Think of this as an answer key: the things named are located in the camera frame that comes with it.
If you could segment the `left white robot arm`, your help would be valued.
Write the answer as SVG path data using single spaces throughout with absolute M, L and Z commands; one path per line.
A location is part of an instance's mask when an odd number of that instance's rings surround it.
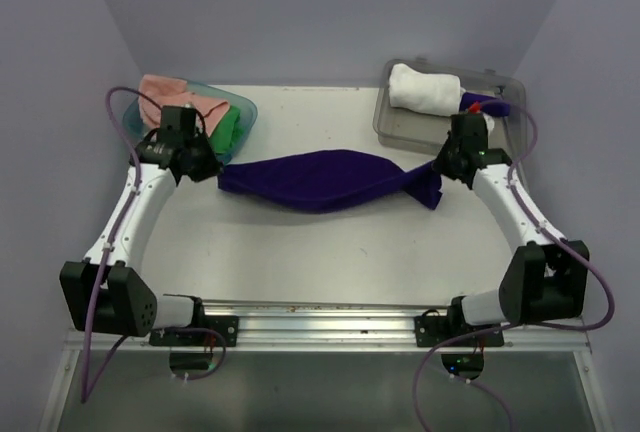
M 208 321 L 199 298 L 161 294 L 141 265 L 160 212 L 180 181 L 214 177 L 221 165 L 196 126 L 162 126 L 135 148 L 125 187 L 101 236 L 79 261 L 67 261 L 59 280 L 76 330 L 144 337 L 172 328 L 185 344 L 201 342 Z

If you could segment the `dark purple towel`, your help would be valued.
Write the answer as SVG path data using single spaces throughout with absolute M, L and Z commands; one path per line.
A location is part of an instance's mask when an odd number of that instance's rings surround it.
M 346 149 L 229 165 L 218 188 L 305 213 L 341 211 L 399 192 L 434 210 L 442 198 L 441 176 L 429 162 L 405 171 L 387 158 Z

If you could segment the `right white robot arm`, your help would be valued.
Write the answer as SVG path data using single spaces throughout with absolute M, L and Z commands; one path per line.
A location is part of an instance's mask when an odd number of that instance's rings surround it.
M 581 315 L 589 250 L 569 241 L 543 217 L 510 168 L 502 149 L 488 140 L 448 133 L 434 170 L 469 187 L 492 213 L 512 251 L 496 289 L 456 297 L 445 321 L 451 341 L 468 344 L 481 326 L 539 324 Z

